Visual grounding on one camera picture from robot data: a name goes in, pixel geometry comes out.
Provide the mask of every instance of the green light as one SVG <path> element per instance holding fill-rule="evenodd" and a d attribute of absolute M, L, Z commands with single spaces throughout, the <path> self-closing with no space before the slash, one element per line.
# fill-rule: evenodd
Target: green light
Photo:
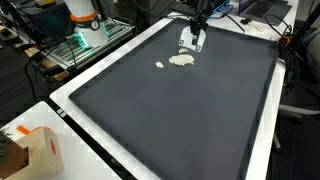
<path fill-rule="evenodd" d="M 108 36 L 110 33 L 107 31 L 105 24 L 104 23 L 100 23 L 100 24 L 102 25 L 104 32 L 106 32 L 106 34 Z"/>
<path fill-rule="evenodd" d="M 82 47 L 82 48 L 87 48 L 89 47 L 87 41 L 84 39 L 83 35 L 81 32 L 79 32 L 76 36 L 75 36 L 79 42 L 79 45 Z"/>

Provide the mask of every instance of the orange sticker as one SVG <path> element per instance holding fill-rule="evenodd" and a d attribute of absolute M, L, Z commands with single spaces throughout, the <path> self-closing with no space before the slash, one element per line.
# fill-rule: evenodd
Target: orange sticker
<path fill-rule="evenodd" d="M 54 142 L 52 141 L 52 139 L 50 141 L 50 144 L 51 144 L 51 150 L 52 150 L 53 155 L 56 155 L 56 147 L 55 147 Z"/>

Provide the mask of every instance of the electronic equipment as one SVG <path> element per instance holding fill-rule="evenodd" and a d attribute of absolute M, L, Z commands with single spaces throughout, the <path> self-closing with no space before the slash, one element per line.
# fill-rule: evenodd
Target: electronic equipment
<path fill-rule="evenodd" d="M 267 14 L 275 15 L 283 20 L 291 7 L 274 1 L 239 0 L 238 14 L 244 18 L 266 23 L 265 16 Z M 268 22 L 277 26 L 281 23 L 280 19 L 268 17 Z"/>
<path fill-rule="evenodd" d="M 41 34 L 42 39 L 62 39 L 73 33 L 74 24 L 70 21 L 70 11 L 63 0 L 56 0 L 54 5 L 46 8 L 36 6 L 33 0 L 23 0 L 16 7 L 24 21 L 34 29 L 34 33 Z"/>
<path fill-rule="evenodd" d="M 17 12 L 17 7 L 14 4 L 17 0 L 8 1 L 1 0 L 0 1 L 0 20 L 3 21 L 6 27 L 15 27 L 15 32 L 18 34 L 19 30 L 23 30 L 23 34 L 26 34 L 30 40 L 36 42 L 36 44 L 42 44 L 42 38 L 40 33 L 34 32 L 34 30 L 29 26 L 29 24 L 21 17 L 21 15 Z"/>
<path fill-rule="evenodd" d="M 230 0 L 216 0 L 214 11 L 220 11 L 222 8 L 228 6 L 229 4 L 230 4 Z M 178 3 L 178 4 L 174 5 L 171 9 L 173 11 L 179 12 L 181 14 L 187 14 L 187 15 L 191 15 L 191 16 L 196 14 L 196 12 L 193 8 L 191 8 L 189 5 L 183 4 L 183 3 Z"/>
<path fill-rule="evenodd" d="M 97 47 L 108 41 L 108 32 L 100 22 L 91 0 L 64 0 L 71 11 L 75 32 L 82 37 L 84 47 Z"/>

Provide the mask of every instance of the metal frame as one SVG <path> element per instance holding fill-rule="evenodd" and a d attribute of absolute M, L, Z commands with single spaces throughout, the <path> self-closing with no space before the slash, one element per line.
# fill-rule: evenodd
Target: metal frame
<path fill-rule="evenodd" d="M 71 44 L 71 48 L 74 49 L 77 68 L 81 68 L 90 61 L 94 60 L 97 56 L 110 50 L 112 47 L 118 45 L 122 40 L 125 40 L 133 35 L 134 26 L 122 23 L 117 20 L 108 19 L 104 22 L 106 27 L 114 25 L 115 27 L 109 30 L 109 40 L 106 44 L 96 48 L 82 48 L 78 44 L 74 44 L 74 39 L 69 39 L 68 44 Z M 52 49 L 43 52 L 46 55 Z M 56 50 L 52 51 L 48 55 L 48 58 L 58 65 L 60 65 L 67 72 L 71 71 L 74 66 L 74 59 L 71 50 L 66 43 L 62 43 Z"/>
<path fill-rule="evenodd" d="M 320 114 L 320 111 L 312 111 L 312 110 L 308 110 L 308 109 L 302 109 L 302 108 L 286 106 L 286 105 L 281 105 L 281 104 L 279 106 L 279 112 L 280 112 L 280 114 L 285 114 L 285 115 L 288 115 L 288 113 L 289 113 L 294 118 L 299 118 L 299 119 L 302 118 L 302 115 L 313 116 L 313 115 Z"/>

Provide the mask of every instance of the floor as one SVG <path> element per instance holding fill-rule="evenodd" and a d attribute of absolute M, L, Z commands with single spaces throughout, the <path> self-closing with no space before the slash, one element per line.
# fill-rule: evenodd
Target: floor
<path fill-rule="evenodd" d="M 0 126 L 6 124 L 34 105 L 30 84 L 23 72 L 27 58 L 16 54 L 4 46 L 0 50 Z M 33 81 L 34 71 L 28 68 Z M 306 88 L 314 80 L 303 67 L 300 83 L 296 90 L 283 96 L 283 104 L 305 108 L 319 108 L 319 99 L 310 94 Z M 35 85 L 40 100 L 47 101 L 48 96 L 63 82 L 45 83 L 41 76 L 38 80 L 42 91 Z M 302 123 L 295 119 L 280 116 L 281 153 L 272 153 L 272 180 L 320 180 L 320 121 L 304 118 Z"/>
<path fill-rule="evenodd" d="M 26 56 L 18 55 L 8 46 L 3 45 L 3 49 L 0 50 L 0 126 L 35 104 L 31 95 L 31 86 L 24 74 L 24 65 L 27 60 Z M 28 72 L 35 82 L 35 73 L 30 66 L 28 66 Z M 40 74 L 37 79 L 41 89 L 35 85 L 35 91 L 40 101 L 46 101 L 50 92 L 63 84 L 55 81 L 45 83 Z"/>

